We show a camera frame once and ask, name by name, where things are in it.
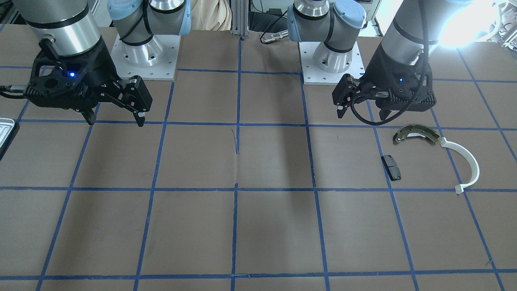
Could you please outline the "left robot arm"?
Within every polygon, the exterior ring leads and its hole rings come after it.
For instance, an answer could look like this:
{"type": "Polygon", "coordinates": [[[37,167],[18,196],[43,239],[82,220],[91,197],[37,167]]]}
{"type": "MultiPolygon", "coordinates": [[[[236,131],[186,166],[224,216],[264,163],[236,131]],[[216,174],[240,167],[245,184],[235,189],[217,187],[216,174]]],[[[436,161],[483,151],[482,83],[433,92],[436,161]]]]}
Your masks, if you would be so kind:
{"type": "Polygon", "coordinates": [[[364,74],[347,73],[352,49],[366,19],[354,0],[296,0],[287,9],[290,40],[318,42],[313,57],[327,72],[343,73],[331,96],[338,118],[352,113],[379,126],[406,111],[428,111],[436,104],[429,55],[445,24],[469,0],[404,0],[364,74]]]}

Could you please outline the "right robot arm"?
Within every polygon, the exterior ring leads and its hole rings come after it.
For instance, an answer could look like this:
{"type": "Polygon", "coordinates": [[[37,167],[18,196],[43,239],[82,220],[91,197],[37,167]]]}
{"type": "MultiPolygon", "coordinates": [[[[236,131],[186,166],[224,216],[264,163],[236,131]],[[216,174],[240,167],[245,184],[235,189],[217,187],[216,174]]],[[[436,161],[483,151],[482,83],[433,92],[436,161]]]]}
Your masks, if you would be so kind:
{"type": "MultiPolygon", "coordinates": [[[[131,112],[139,127],[153,98],[134,70],[120,77],[85,0],[15,0],[15,7],[37,36],[40,52],[27,85],[1,87],[6,98],[27,99],[41,108],[80,113],[90,125],[99,103],[131,112]]],[[[189,0],[109,0],[124,62],[134,67],[165,64],[163,36],[191,31],[189,0]]]]}

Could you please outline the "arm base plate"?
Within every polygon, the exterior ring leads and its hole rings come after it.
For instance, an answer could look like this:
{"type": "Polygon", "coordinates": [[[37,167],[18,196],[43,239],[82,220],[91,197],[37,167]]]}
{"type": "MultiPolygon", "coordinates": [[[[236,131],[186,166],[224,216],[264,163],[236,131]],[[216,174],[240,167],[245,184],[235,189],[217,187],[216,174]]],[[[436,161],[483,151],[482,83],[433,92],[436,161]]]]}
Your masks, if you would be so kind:
{"type": "Polygon", "coordinates": [[[313,59],[313,54],[319,42],[300,42],[298,43],[304,84],[311,85],[336,85],[344,74],[351,74],[358,79],[364,75],[365,65],[360,54],[357,42],[352,50],[352,59],[349,68],[345,72],[333,73],[326,72],[317,67],[313,59]]]}
{"type": "Polygon", "coordinates": [[[173,81],[181,36],[154,35],[147,44],[130,46],[115,40],[111,59],[122,79],[135,75],[144,80],[173,81]]]}

